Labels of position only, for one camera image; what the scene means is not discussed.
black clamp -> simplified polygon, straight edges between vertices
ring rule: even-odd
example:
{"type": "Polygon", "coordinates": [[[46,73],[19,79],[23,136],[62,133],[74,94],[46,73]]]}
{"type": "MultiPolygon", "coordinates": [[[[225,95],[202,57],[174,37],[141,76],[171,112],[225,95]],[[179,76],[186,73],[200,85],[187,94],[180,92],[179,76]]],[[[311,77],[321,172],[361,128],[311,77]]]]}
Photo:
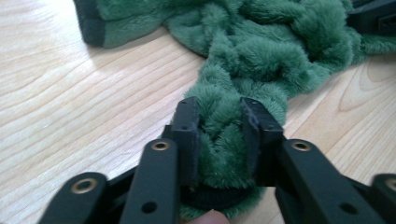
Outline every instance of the black clamp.
{"type": "Polygon", "coordinates": [[[396,0],[352,0],[346,23],[360,34],[395,35],[396,0]]]}
{"type": "MultiPolygon", "coordinates": [[[[241,109],[248,169],[257,186],[276,188],[286,223],[396,223],[395,174],[377,175],[367,187],[341,175],[313,144],[287,140],[260,102],[242,98],[241,109]]],[[[192,97],[178,104],[163,138],[146,144],[138,167],[110,181],[98,173],[69,179],[39,223],[175,224],[180,201],[221,210],[244,200],[251,189],[199,184],[199,149],[192,97]]]]}

light wood surface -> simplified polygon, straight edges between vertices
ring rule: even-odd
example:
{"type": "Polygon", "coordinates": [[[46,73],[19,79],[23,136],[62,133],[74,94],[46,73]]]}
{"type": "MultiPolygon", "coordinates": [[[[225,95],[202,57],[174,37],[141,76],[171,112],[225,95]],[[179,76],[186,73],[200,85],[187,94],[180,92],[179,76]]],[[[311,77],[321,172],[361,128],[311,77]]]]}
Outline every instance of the light wood surface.
{"type": "MultiPolygon", "coordinates": [[[[0,24],[0,223],[37,222],[74,175],[137,165],[204,60],[163,28],[121,48],[88,47],[71,0],[3,0],[0,24]]],[[[395,98],[396,55],[374,57],[291,100],[286,136],[369,184],[396,173],[395,98]]],[[[282,222],[271,189],[233,220],[282,222]]]]}

